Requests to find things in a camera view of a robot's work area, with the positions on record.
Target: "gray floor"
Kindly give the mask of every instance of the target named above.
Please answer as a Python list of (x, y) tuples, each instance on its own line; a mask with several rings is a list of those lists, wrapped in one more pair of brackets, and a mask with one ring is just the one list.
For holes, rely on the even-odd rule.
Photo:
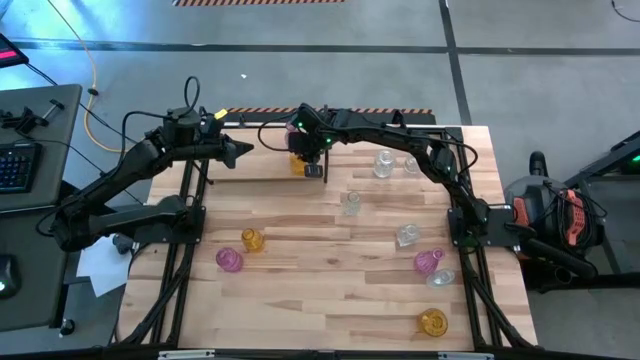
[[(347, 0), (332, 5), (174, 8), (170, 0), (56, 0), (86, 40), (175, 44), (445, 46), (437, 0)], [(640, 2), (618, 0), (640, 17)], [(640, 25), (612, 11), (609, 0), (449, 0), (458, 46), (638, 48)], [(0, 21), (12, 39), (73, 39), (44, 1), (18, 0)], [(83, 51), (28, 50), (32, 63), (59, 83), (91, 84)], [(428, 107), (439, 124), (460, 124), (446, 54), (94, 51), (101, 96), (95, 111), (119, 127), (129, 110), (164, 111), (182, 103), (188, 75), (202, 81), (200, 103), (233, 106), (313, 104)], [(638, 130), (637, 56), (460, 56), (475, 125), (490, 127), (504, 185), (527, 172), (534, 150), (547, 154), (552, 176), (565, 180), (613, 143)], [(43, 86), (24, 67), (0, 71), (0, 89)], [(118, 146), (116, 135), (92, 128)], [(139, 137), (155, 120), (130, 122)], [(99, 166), (116, 155), (93, 145), (81, 117), (72, 145)], [(97, 175), (70, 153), (65, 179), (77, 186)], [(149, 182), (131, 190), (141, 200)], [(126, 195), (112, 204), (130, 204)], [(120, 291), (95, 299), (72, 287), (67, 306), (77, 332), (30, 329), (0, 334), (0, 353), (104, 345)], [(634, 290), (530, 294), (541, 345), (637, 358), (640, 293)]]

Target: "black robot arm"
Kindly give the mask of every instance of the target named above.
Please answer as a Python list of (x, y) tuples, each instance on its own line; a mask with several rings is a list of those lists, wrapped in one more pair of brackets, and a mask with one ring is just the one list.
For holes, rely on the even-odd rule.
[(301, 160), (315, 164), (320, 155), (336, 142), (367, 141), (413, 155), (420, 170), (434, 183), (442, 184), (460, 207), (466, 231), (487, 234), (490, 208), (469, 191), (458, 176), (457, 161), (450, 141), (428, 136), (419, 129), (374, 123), (347, 109), (326, 109), (323, 113), (302, 104), (292, 123), (299, 132), (289, 135), (289, 150)]
[(78, 251), (101, 236), (115, 232), (130, 234), (144, 225), (175, 226), (189, 213), (184, 200), (177, 195), (164, 198), (157, 205), (126, 212), (104, 214), (102, 209), (129, 186), (158, 175), (174, 161), (213, 159), (235, 168), (235, 160), (253, 149), (251, 144), (221, 134), (224, 121), (216, 120), (203, 109), (200, 113), (177, 109), (163, 122), (163, 126), (147, 133), (133, 146), (113, 170), (62, 201), (51, 225), (62, 250)]

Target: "computer monitor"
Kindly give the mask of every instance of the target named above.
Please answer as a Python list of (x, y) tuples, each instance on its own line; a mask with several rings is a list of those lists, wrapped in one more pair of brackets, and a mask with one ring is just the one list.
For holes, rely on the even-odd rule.
[(4, 35), (0, 34), (0, 69), (28, 63), (29, 58)]

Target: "butcher block tabletop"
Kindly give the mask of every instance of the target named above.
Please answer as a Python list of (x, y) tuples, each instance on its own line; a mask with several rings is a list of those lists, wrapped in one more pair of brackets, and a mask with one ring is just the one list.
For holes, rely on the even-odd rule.
[[(471, 169), (475, 194), (502, 203), (502, 186), (487, 127), (463, 127), (465, 143), (479, 153)], [(472, 350), (460, 262), (450, 245), (446, 211), (449, 195), (422, 174), (403, 169), (406, 154), (396, 155), (388, 179), (373, 174), (381, 146), (336, 144), (330, 152), (329, 181), (291, 174), (289, 154), (273, 152), (257, 140), (256, 129), (226, 133), (255, 149), (238, 159), (237, 168), (212, 162), (203, 204), (207, 217), (196, 247), (185, 303), (181, 348)], [(284, 129), (266, 129), (264, 141), (284, 147)], [(177, 194), (184, 163), (153, 179), (149, 203)], [(194, 171), (192, 193), (198, 173)], [(341, 201), (360, 194), (356, 216), (343, 215)], [(416, 224), (417, 244), (399, 247), (396, 230)], [(246, 253), (241, 232), (259, 230), (262, 253)], [(215, 256), (231, 247), (244, 256), (239, 273), (226, 273)], [(456, 272), (453, 284), (426, 285), (414, 271), (420, 251), (440, 247), (446, 256), (439, 269)], [(158, 296), (168, 246), (150, 245), (131, 268), (120, 310), (119, 333), (125, 337), (143, 319)], [(487, 248), (494, 297), (525, 339), (536, 343), (520, 265), (502, 248)], [(178, 254), (177, 263), (182, 253)], [(484, 306), (478, 298), (482, 333), (490, 341)], [(441, 337), (419, 331), (417, 316), (430, 308), (446, 315)], [(167, 307), (164, 336), (173, 314)]]

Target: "keyboard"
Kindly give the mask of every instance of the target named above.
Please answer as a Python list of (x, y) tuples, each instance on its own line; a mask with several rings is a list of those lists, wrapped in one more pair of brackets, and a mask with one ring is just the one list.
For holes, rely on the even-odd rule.
[(31, 191), (42, 145), (0, 144), (0, 195)]

